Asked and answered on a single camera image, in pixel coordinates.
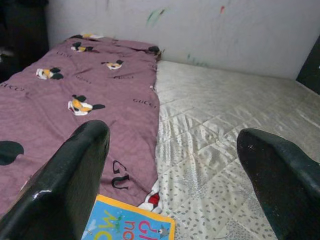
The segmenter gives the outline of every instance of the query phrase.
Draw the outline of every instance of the bedsheet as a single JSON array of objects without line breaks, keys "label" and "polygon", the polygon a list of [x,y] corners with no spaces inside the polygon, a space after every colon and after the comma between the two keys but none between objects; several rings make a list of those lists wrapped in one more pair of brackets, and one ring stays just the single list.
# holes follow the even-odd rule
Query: bedsheet
[{"label": "bedsheet", "polygon": [[100,193],[160,210],[154,160],[159,99],[153,90],[158,54],[147,43],[76,35],[0,84],[0,215],[89,120],[110,128]]},{"label": "bedsheet", "polygon": [[259,128],[320,163],[320,96],[293,80],[167,61],[156,90],[162,214],[176,220],[175,239],[276,240],[239,162],[237,136]]}]

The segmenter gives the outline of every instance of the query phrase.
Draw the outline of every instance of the quilted mattress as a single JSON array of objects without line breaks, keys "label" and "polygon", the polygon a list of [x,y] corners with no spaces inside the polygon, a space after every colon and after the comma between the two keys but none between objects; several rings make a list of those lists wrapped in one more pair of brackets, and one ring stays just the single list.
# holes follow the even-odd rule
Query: quilted mattress
[{"label": "quilted mattress", "polygon": [[156,91],[162,214],[176,220],[175,239],[276,240],[237,136],[259,128],[320,163],[320,96],[293,80],[168,61],[159,63]]}]

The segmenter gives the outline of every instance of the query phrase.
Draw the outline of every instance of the book cover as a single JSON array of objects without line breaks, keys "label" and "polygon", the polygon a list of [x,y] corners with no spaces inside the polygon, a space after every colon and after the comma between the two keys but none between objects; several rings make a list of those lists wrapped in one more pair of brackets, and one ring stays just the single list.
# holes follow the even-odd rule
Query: book cover
[{"label": "book cover", "polygon": [[175,221],[98,195],[82,240],[174,240]]}]

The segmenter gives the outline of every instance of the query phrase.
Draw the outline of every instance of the dark furniture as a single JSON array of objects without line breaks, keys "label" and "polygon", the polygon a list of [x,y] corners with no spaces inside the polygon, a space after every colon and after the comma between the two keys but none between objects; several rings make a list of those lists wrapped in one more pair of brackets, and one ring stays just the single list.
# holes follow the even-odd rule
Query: dark furniture
[{"label": "dark furniture", "polygon": [[0,240],[80,240],[99,190],[109,139],[104,122],[81,125],[0,219]]},{"label": "dark furniture", "polygon": [[320,37],[313,46],[296,80],[320,95]]},{"label": "dark furniture", "polygon": [[0,82],[39,60],[49,50],[44,0],[0,1],[0,48],[14,56],[2,55]]},{"label": "dark furniture", "polygon": [[320,166],[279,136],[243,129],[240,162],[279,240],[320,239]]}]

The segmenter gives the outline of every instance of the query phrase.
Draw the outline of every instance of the purple quilted blanket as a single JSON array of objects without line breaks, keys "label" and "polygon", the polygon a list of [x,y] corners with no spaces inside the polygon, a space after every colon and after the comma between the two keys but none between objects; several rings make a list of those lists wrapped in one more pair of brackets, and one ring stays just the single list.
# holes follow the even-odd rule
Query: purple quilted blanket
[{"label": "purple quilted blanket", "polygon": [[89,120],[104,121],[111,132],[100,193],[160,211],[159,53],[151,44],[78,35],[0,84],[0,215]]}]

